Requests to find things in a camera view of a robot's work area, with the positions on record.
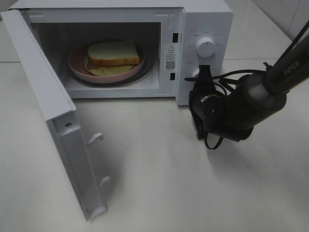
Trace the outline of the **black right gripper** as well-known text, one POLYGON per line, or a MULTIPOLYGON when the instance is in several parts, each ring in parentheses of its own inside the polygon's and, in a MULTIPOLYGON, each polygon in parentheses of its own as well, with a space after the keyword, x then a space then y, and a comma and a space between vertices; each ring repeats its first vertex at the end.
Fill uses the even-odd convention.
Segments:
POLYGON ((189 109, 193 117, 197 138, 207 140, 209 134, 219 139, 229 138, 229 125, 224 123, 226 90, 213 82, 210 65, 199 65, 197 81, 189 93, 189 109))

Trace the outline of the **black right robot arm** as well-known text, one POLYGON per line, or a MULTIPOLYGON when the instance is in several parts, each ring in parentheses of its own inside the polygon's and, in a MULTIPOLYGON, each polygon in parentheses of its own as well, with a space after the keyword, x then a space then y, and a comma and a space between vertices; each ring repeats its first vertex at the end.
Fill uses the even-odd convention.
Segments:
POLYGON ((189 93, 189 110, 198 139, 208 147, 208 135, 239 142, 254 126, 280 111, 287 93, 309 78, 309 25, 305 24, 274 65, 262 70, 237 70, 212 76, 209 65, 200 65, 189 93))

